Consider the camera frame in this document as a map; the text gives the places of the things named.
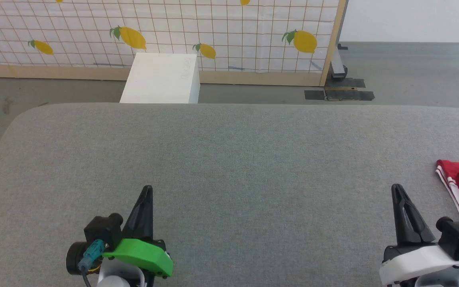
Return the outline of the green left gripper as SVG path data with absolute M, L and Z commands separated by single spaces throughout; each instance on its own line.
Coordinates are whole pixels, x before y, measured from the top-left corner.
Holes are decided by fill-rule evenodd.
M 118 259 L 158 277 L 173 275 L 173 260 L 164 240 L 153 240 L 153 187 L 143 187 L 122 229 L 124 239 L 102 257 Z

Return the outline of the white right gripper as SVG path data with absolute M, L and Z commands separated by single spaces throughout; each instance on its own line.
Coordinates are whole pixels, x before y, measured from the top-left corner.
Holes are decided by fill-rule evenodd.
M 384 250 L 379 269 L 382 285 L 386 286 L 459 286 L 459 243 L 439 240 L 423 220 L 415 204 L 401 184 L 391 186 L 393 214 L 398 246 Z

